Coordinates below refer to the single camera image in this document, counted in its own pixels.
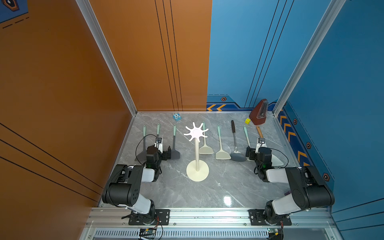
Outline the right green circuit board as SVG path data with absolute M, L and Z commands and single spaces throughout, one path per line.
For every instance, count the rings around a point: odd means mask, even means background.
M 268 240 L 283 240 L 284 231 L 282 229 L 270 229 Z

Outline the green circuit board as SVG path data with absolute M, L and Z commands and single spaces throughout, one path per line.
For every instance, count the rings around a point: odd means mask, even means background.
M 146 228 L 140 229 L 139 237 L 140 238 L 154 238 L 156 236 L 157 229 L 156 228 Z
M 284 231 L 282 229 L 270 229 L 268 240 L 283 240 Z

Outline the small blue owl toy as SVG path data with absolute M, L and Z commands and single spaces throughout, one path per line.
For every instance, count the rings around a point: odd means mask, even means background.
M 174 113 L 174 114 L 172 115 L 172 117 L 173 117 L 173 119 L 174 119 L 176 122 L 178 122 L 178 121 L 180 121 L 180 120 L 182 119 L 182 117 L 181 117 L 181 115 L 180 115 L 179 113 Z

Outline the white utensil rack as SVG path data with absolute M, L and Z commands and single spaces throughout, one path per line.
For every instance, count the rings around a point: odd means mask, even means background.
M 197 127 L 195 122 L 193 122 L 193 128 L 190 129 L 186 127 L 190 132 L 184 134 L 185 136 L 191 137 L 190 142 L 192 140 L 195 142 L 195 160 L 191 161 L 186 168 L 188 178 L 194 182 L 202 182 L 209 175 L 209 166 L 206 162 L 200 160 L 200 138 L 207 138 L 207 136 L 204 135 L 207 130 L 203 130 L 202 127 L 203 123 Z

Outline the mint handle white spatula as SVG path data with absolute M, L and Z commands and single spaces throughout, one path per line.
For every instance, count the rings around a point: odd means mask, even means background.
M 247 127 L 243 126 L 243 128 L 244 128 L 244 133 L 245 133 L 245 136 L 246 136 L 246 140 L 247 140 L 248 146 L 251 147 Z

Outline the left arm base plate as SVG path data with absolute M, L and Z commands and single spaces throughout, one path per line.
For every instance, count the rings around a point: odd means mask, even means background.
M 170 209 L 155 209 L 152 213 L 141 215 L 131 213 L 127 216 L 130 226 L 155 226 L 157 224 L 168 226 L 170 220 Z

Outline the dark red metronome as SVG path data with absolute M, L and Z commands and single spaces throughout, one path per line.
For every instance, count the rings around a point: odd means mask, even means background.
M 251 111 L 249 119 L 254 125 L 262 125 L 266 122 L 268 111 L 268 100 L 262 99 Z

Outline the wooden handle white spatula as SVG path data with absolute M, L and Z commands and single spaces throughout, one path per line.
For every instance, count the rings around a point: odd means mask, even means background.
M 257 126 L 257 131 L 259 134 L 259 138 L 264 138 L 261 128 L 259 126 Z M 267 145 L 265 145 L 263 148 L 267 148 L 271 151 L 271 161 L 272 161 L 273 167 L 282 167 L 284 165 L 284 163 L 277 156 L 273 154 L 272 149 L 268 148 Z

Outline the aluminium front rail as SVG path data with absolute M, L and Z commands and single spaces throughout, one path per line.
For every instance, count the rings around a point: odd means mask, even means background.
M 249 213 L 249 208 L 170 208 L 163 217 L 164 227 L 169 228 L 249 228 L 268 227 L 261 218 Z M 88 228 L 136 227 L 137 220 L 127 217 L 131 211 L 124 208 L 92 208 L 86 220 Z M 290 214 L 286 220 L 290 225 L 284 228 L 335 228 L 336 224 L 325 208 L 311 209 Z

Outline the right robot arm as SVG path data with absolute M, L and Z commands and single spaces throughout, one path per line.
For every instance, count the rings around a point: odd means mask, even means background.
M 254 173 L 265 183 L 288 184 L 284 197 L 271 200 L 265 208 L 249 210 L 253 226 L 290 226 L 290 214 L 311 208 L 332 206 L 335 197 L 326 181 L 314 166 L 274 168 L 272 149 L 247 148 L 246 156 L 256 163 Z

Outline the left green circuit board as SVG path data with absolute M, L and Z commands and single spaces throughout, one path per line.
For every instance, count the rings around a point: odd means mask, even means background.
M 156 236 L 157 229 L 156 228 L 146 228 L 140 229 L 139 237 L 140 238 L 154 238 Z

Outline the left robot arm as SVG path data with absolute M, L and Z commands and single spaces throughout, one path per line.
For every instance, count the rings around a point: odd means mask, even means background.
M 140 194 L 142 183 L 156 182 L 162 173 L 161 162 L 172 157 L 172 149 L 160 151 L 152 145 L 147 148 L 147 161 L 142 165 L 122 165 L 114 167 L 103 193 L 102 202 L 118 208 L 131 210 L 122 219 L 130 219 L 130 225 L 157 225 L 161 217 L 157 215 L 153 200 Z

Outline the mint handle grey spatula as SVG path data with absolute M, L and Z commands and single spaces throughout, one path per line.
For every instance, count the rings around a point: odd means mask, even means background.
M 147 148 L 146 148 L 146 126 L 143 126 L 143 139 L 141 140 L 143 143 L 143 150 L 136 155 L 136 161 L 138 161 L 141 165 L 143 165 L 146 162 L 147 159 Z

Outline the black handle metal utensil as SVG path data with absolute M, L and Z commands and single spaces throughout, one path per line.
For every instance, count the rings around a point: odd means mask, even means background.
M 236 128 L 235 128 L 234 120 L 231 120 L 231 127 L 232 127 L 232 133 L 233 133 L 234 144 L 235 144 L 235 149 L 230 154 L 231 159 L 234 162 L 245 162 L 246 161 L 246 156 L 238 151 L 237 138 L 236 138 Z

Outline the mint handle cream turner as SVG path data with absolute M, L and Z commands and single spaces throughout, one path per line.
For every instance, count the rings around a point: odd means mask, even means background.
M 222 138 L 221 138 L 221 128 L 219 125 L 217 125 L 217 131 L 218 131 L 220 149 L 218 152 L 216 152 L 215 158 L 217 160 L 230 160 L 231 159 L 230 154 L 223 150 L 223 144 L 222 144 Z

